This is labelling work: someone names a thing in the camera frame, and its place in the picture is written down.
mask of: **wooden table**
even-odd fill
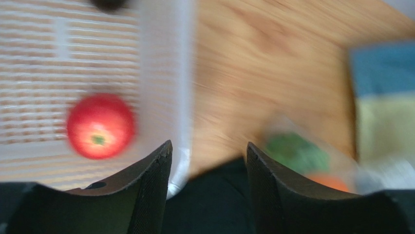
[[[199,0],[191,174],[244,154],[277,114],[354,157],[347,51],[414,33],[380,0]]]

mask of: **black object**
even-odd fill
[[[92,4],[105,12],[113,12],[120,9],[128,0],[91,0]]]
[[[162,234],[255,234],[242,156],[191,181],[166,202]]]
[[[158,234],[171,166],[167,141],[86,189],[0,183],[0,234]]]
[[[247,149],[248,180],[258,234],[414,234],[415,191],[366,196],[315,183]]]

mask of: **white plastic basket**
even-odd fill
[[[88,0],[0,1],[0,181],[68,190],[173,142],[168,197],[185,184],[191,131],[192,0],[133,0],[105,14]],[[68,147],[67,109],[92,92],[137,114],[127,153],[89,160]]]

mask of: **red tomato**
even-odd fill
[[[122,152],[135,132],[134,115],[117,95],[95,94],[81,100],[69,113],[68,139],[90,159],[104,159]]]

